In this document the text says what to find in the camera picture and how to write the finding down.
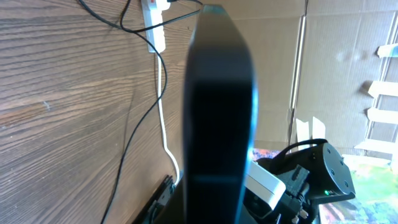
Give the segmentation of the Samsung Galaxy smartphone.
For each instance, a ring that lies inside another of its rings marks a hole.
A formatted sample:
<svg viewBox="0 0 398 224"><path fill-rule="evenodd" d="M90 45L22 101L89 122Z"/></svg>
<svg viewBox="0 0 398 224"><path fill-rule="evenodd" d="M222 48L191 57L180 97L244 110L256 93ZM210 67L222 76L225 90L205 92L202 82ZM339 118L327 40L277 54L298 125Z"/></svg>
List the Samsung Galaxy smartphone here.
<svg viewBox="0 0 398 224"><path fill-rule="evenodd" d="M239 220L256 116L249 49L225 9L207 4L198 16L185 72L185 223Z"/></svg>

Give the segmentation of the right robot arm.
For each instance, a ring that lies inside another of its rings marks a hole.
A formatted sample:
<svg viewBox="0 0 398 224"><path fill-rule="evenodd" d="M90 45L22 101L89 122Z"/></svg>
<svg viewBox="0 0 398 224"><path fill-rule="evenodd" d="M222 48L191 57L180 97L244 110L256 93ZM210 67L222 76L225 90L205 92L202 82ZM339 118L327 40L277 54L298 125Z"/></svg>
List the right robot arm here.
<svg viewBox="0 0 398 224"><path fill-rule="evenodd" d="M255 203L258 223L319 223L319 205L355 198L350 170L326 139L300 141L256 162L286 187L273 210Z"/></svg>

